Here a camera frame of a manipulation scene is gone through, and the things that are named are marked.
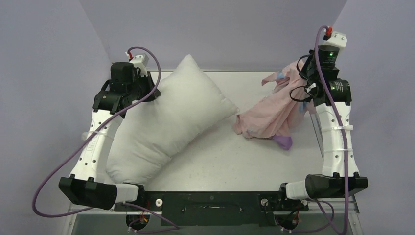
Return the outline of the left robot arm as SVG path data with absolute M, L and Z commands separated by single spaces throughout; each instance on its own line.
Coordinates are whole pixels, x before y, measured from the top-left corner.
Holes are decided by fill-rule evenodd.
M 141 185 L 106 184 L 107 159 L 115 134 L 127 109 L 138 102 L 150 102 L 161 95 L 155 88 L 145 62 L 115 62 L 110 67 L 111 78 L 94 97 L 92 120 L 86 145 L 69 177 L 59 181 L 61 192 L 76 205 L 111 209 L 126 202 L 131 209 L 144 208 L 146 197 Z

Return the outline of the white pillow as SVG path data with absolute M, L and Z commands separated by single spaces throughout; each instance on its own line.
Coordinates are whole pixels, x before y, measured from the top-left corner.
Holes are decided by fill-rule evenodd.
M 116 132 L 106 166 L 114 183 L 145 185 L 198 135 L 238 112 L 191 55 L 158 89 L 156 100 L 127 111 Z

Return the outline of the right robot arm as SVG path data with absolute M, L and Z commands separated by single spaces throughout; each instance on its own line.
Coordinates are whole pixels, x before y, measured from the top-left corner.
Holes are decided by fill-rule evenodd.
M 322 138 L 323 168 L 321 174 L 309 174 L 305 180 L 286 183 L 277 195 L 277 205 L 290 209 L 296 200 L 346 198 L 365 190 L 368 180 L 359 173 L 351 143 L 351 89 L 347 80 L 339 79 L 336 59 L 340 48 L 317 45 L 306 55 L 299 71 L 307 81 L 317 113 Z

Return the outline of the purple Elsa print pillowcase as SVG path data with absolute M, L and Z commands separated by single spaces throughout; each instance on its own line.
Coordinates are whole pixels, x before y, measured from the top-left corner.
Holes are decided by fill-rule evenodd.
M 234 132 L 246 139 L 271 139 L 282 149 L 289 150 L 293 144 L 290 131 L 303 121 L 306 112 L 316 112 L 303 86 L 306 81 L 297 71 L 304 62 L 292 62 L 261 81 L 264 86 L 275 82 L 273 91 L 252 108 L 236 116 Z

